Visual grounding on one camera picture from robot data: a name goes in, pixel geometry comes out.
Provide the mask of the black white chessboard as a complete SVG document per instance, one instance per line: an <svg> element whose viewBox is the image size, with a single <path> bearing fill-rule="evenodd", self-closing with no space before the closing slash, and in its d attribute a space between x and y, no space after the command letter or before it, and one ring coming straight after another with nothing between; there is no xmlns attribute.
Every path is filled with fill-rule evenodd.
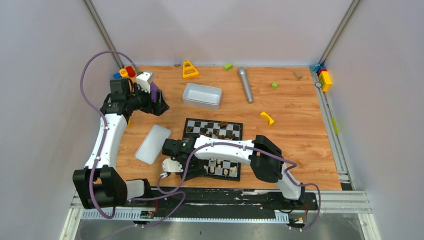
<svg viewBox="0 0 424 240"><path fill-rule="evenodd" d="M198 118L185 120L182 137L187 138L196 135L205 135L217 140L241 140L243 138L243 124L241 122L217 121ZM192 159L186 180L200 174L204 177L235 181L241 180L241 164L227 159L204 159L203 163Z"/></svg>

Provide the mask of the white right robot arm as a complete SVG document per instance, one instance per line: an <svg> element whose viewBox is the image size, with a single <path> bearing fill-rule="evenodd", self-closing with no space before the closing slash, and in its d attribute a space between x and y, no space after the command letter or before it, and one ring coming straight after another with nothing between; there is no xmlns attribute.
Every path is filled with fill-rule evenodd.
<svg viewBox="0 0 424 240"><path fill-rule="evenodd" d="M205 160L227 160L246 164L257 179L274 183L290 208L298 209L306 201L305 187L290 173L296 163L283 158L282 150L264 135L253 140L224 140L198 134L180 140L167 138L161 152L178 167L178 188L187 180L207 174Z"/></svg>

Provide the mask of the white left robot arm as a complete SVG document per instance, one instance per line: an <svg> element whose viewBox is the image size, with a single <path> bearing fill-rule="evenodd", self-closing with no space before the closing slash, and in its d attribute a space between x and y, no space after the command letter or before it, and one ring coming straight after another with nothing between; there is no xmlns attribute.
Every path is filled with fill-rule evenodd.
<svg viewBox="0 0 424 240"><path fill-rule="evenodd" d="M112 79L109 86L110 93L97 110L100 127L93 152L84 168L74 171L72 181L85 209L122 207L133 198L146 207L153 201L150 184L141 178L125 181L118 174L119 146L133 112L161 116L170 107L151 79Z"/></svg>

